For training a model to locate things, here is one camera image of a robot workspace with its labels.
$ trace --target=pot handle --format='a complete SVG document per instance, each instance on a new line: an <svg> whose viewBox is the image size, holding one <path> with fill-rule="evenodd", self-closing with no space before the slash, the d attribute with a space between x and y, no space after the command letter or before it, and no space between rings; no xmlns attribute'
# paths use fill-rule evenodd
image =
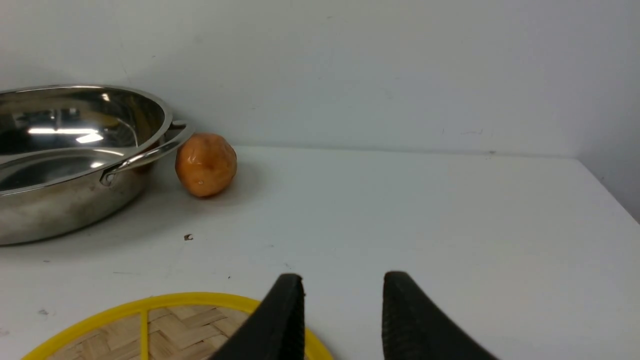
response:
<svg viewBox="0 0 640 360"><path fill-rule="evenodd" d="M124 170L141 167L155 160L158 160L178 146L184 144L184 142L187 141L191 137L191 135L193 135L193 126L189 125L186 122L173 121L168 130L179 129L182 129L180 133L167 140L164 144L149 151L145 151L142 154L135 155L117 165L112 166L111 168L106 169L102 173L100 182L105 186L110 186L113 178L115 177L115 174Z"/></svg>

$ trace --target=yellow plastic rim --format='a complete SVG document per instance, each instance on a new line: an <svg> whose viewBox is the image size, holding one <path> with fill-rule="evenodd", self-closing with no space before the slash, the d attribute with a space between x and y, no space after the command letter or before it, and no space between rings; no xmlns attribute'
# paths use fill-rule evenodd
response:
<svg viewBox="0 0 640 360"><path fill-rule="evenodd" d="M225 293L176 293L150 297L113 307L72 325L28 353L23 360L43 360L61 347L94 329L115 320L140 314L140 359L148 360L148 312L159 307L210 305L253 313L260 302L239 295ZM333 360L329 350L309 329L305 329L305 355L309 360Z"/></svg>

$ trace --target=pot rim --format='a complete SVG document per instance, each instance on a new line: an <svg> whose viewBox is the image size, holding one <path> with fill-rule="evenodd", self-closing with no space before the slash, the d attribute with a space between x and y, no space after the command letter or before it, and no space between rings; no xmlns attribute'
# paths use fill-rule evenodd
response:
<svg viewBox="0 0 640 360"><path fill-rule="evenodd" d="M134 156L138 155L139 153L143 152L145 149L149 148L152 144L154 144L156 141L160 140L160 138L162 136L164 136L164 134L167 132L167 130L169 130L169 127L171 126L171 123L173 122L173 112L171 111L169 106L162 99L160 99L159 97L157 97L157 96L155 96L153 94L150 94L148 92L144 92L142 90L129 88L129 87L126 87L126 86L97 85L97 84L30 86L30 87L26 87L26 88L18 88L18 89L13 89L13 90L1 91L0 95L2 95L2 94L10 94L10 93L19 93L19 92L31 92L31 91L38 91L38 90L51 90L51 89L59 89L59 88L79 88L79 89L87 88L87 89L123 90L123 91L127 91L127 92L132 92L134 94L138 94L140 96L146 97L147 99L155 102L158 106L160 106L160 108L162 109L162 111L164 113L164 120L163 120L163 123L160 126L160 128L156 131L156 133L154 133L149 138L149 140L147 140L146 142L144 142L144 143L140 144L139 146L137 146L137 150L138 151L136 151L134 154L131 154L127 158L122 158L122 159L117 160L117 161L112 161L112 162L109 162L109 163L105 163L105 164L103 164L103 165L101 165L99 167L91 168L89 170L85 170L83 172L79 172L79 173L74 174L74 175L60 177L60 178L57 178L55 180L48 181L46 183L36 184L36 185L31 185L31 186L25 186L23 188L0 191L0 197L5 196L5 195L13 195L13 194L17 194L17 193L28 192L28 191L31 191L31 190L45 188L45 187L48 187L48 186L53 186L53 185L57 185L57 184L61 184L61 183L66 183L67 181L72 181L72 180L75 180L75 179L77 179L79 177L88 176L88 175L92 175L94 173L102 172L106 168L112 167L113 165L115 165L117 163L121 163L123 161L127 161L128 159L131 159L132 157L134 157Z"/></svg>

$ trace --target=stainless steel pot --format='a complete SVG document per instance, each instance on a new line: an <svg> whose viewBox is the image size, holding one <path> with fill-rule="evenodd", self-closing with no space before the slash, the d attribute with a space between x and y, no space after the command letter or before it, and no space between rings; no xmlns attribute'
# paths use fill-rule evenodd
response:
<svg viewBox="0 0 640 360"><path fill-rule="evenodd" d="M166 138L170 130L179 130ZM157 97L93 85L0 93L0 245L96 222L147 184L190 126Z"/></svg>

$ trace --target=bamboo trivet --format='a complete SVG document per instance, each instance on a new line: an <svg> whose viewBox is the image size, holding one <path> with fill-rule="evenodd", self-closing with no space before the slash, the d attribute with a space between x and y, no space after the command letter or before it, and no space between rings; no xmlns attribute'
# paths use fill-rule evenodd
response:
<svg viewBox="0 0 640 360"><path fill-rule="evenodd" d="M24 360L206 360L257 305L255 300L215 293L139 300L70 327ZM305 337L305 360L331 359L309 330Z"/></svg>

